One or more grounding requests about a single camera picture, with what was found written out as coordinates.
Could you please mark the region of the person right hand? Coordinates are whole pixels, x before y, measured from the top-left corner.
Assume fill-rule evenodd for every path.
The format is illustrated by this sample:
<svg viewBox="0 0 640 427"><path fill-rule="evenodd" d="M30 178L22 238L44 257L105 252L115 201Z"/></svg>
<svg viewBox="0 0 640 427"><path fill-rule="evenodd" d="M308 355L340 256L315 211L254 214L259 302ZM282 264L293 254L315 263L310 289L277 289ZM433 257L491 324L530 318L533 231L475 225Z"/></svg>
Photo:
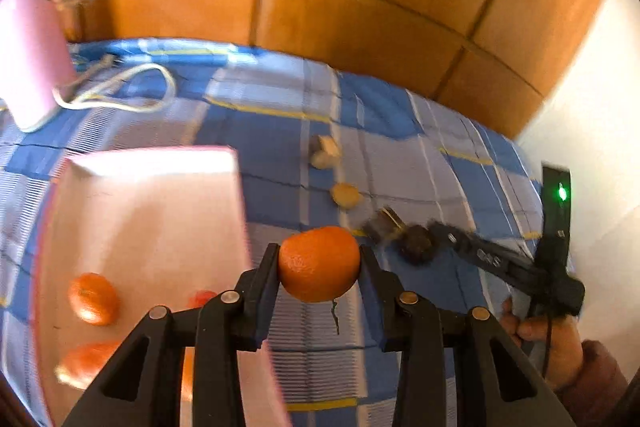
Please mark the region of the person right hand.
<svg viewBox="0 0 640 427"><path fill-rule="evenodd" d="M544 380L554 391L574 384L582 366L584 352L575 317L531 317L520 320L513 314L512 298L503 301L500 324L514 343L542 343L547 355Z"/></svg>

